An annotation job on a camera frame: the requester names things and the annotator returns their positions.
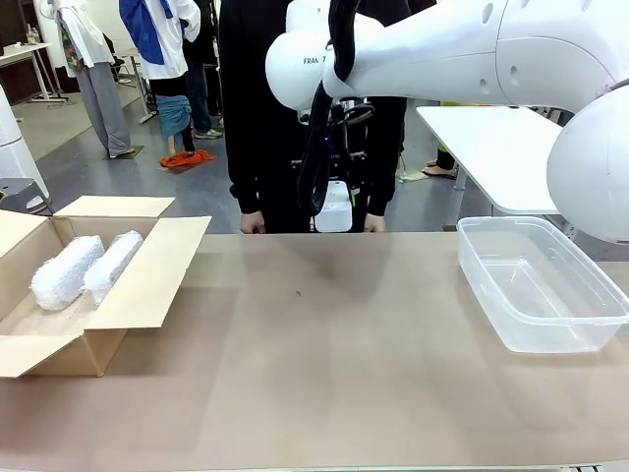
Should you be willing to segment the person's right hand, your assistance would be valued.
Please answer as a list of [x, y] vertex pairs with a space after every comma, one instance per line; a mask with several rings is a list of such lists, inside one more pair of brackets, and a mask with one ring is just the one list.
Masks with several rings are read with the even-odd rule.
[[241, 215], [240, 229], [243, 234], [264, 234], [265, 221], [260, 211], [243, 213]]

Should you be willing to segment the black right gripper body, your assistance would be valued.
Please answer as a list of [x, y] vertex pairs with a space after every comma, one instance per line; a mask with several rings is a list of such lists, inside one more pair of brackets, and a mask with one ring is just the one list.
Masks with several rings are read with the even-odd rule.
[[368, 181], [367, 126], [334, 125], [328, 136], [330, 179], [344, 181], [350, 189], [360, 189]]

